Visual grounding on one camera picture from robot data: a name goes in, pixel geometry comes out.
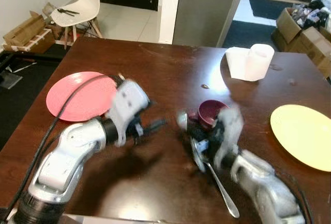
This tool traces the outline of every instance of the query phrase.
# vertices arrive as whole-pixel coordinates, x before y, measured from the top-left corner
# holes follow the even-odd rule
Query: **pink plate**
[[[102,75],[98,72],[84,71],[68,75],[55,83],[46,97],[49,111],[57,116],[70,94],[88,79]],[[84,86],[68,103],[60,119],[82,122],[104,114],[116,94],[116,84],[111,78],[100,78]]]

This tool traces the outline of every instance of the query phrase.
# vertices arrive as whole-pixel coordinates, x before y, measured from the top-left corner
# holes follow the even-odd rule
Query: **white chair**
[[[74,14],[74,16],[70,16],[66,13],[60,13],[59,11],[57,11],[57,9],[52,12],[51,17],[54,22],[59,26],[65,27],[64,49],[67,49],[69,27],[72,26],[73,42],[75,42],[77,39],[76,25],[86,21],[91,22],[91,25],[95,29],[98,36],[102,38],[100,30],[98,29],[97,25],[93,20],[99,13],[99,8],[100,0],[78,0],[75,3],[71,3],[61,7],[61,9],[78,12],[79,14]]]

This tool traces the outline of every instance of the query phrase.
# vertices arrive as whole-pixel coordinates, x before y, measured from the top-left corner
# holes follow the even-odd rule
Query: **tiled floor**
[[[157,43],[158,13],[101,3],[98,22],[104,38]]]
[[[98,21],[104,38],[157,43],[158,14],[160,12],[101,3]],[[276,26],[275,20],[255,17],[249,0],[240,0],[233,20]]]

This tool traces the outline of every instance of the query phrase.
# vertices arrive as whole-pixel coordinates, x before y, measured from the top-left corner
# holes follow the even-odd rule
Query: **silver spoon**
[[[201,160],[206,164],[208,165],[210,171],[212,172],[213,174],[213,177],[218,185],[218,188],[223,196],[223,199],[224,199],[224,202],[230,212],[230,214],[234,217],[234,218],[239,218],[240,214],[239,214],[239,211],[238,211],[238,208],[237,206],[234,204],[234,202],[232,201],[231,197],[229,196],[229,194],[227,193],[227,191],[225,190],[225,188],[223,187],[221,181],[219,180],[217,174],[215,173],[212,165],[209,163],[208,159],[205,158],[204,156],[201,156],[200,157]]]

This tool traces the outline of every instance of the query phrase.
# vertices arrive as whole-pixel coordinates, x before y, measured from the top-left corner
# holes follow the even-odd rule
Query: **wooden table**
[[[197,171],[175,123],[178,110],[218,99],[240,106],[245,119],[240,147],[295,176],[315,222],[330,223],[330,173],[310,168],[287,153],[269,122],[274,109],[289,103],[330,117],[330,85],[306,55],[295,53],[276,53],[263,80],[231,79],[226,59],[222,59],[224,51],[96,38],[77,41],[0,153],[0,206],[10,202],[53,119],[45,103],[51,86],[78,71],[121,72],[157,102],[142,114],[143,122],[166,117],[170,123],[144,145],[109,146],[92,157],[67,206],[68,213],[174,223],[258,223],[249,198],[221,173],[240,219],[229,215],[213,180]],[[61,121],[53,135],[69,124]]]

